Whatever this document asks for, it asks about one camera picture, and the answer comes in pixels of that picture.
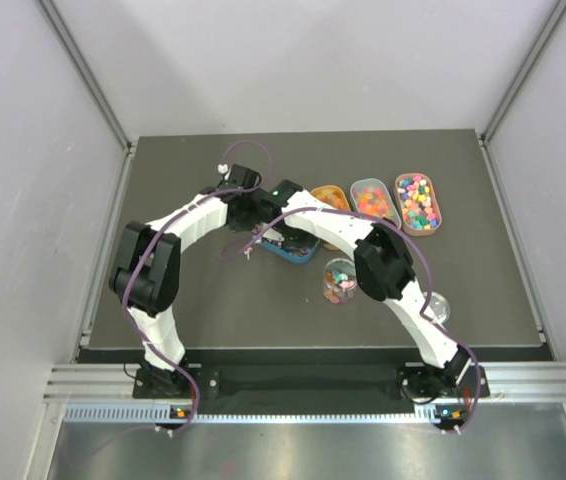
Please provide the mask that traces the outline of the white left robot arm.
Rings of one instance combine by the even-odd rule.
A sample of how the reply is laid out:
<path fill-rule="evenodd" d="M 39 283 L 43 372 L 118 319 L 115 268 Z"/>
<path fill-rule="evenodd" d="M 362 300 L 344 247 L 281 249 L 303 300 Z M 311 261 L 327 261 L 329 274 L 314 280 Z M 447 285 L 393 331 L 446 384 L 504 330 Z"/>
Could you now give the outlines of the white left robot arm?
<path fill-rule="evenodd" d="M 262 182 L 256 171 L 235 164 L 220 167 L 221 181 L 171 214 L 149 223 L 132 221 L 121 234 L 109 289 L 138 333 L 144 357 L 136 381 L 149 398 L 198 392 L 181 366 L 186 349 L 177 333 L 172 305 L 180 285 L 181 255 L 207 234 L 248 213 L 245 205 Z"/>

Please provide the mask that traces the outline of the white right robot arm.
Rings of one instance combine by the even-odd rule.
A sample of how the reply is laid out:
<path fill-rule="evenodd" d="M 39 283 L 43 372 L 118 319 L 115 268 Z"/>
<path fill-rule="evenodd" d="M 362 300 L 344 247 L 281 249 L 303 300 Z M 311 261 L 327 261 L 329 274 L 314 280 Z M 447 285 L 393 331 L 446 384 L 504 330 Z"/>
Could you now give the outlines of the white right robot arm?
<path fill-rule="evenodd" d="M 386 305 L 412 336 L 423 365 L 399 370 L 399 385 L 411 400 L 450 396 L 467 380 L 472 354 L 454 340 L 429 307 L 416 277 L 409 240 L 391 222 L 358 212 L 337 210 L 296 184 L 273 193 L 248 195 L 253 216 L 267 229 L 296 238 L 311 234 L 338 247 L 354 262 L 359 289 Z"/>

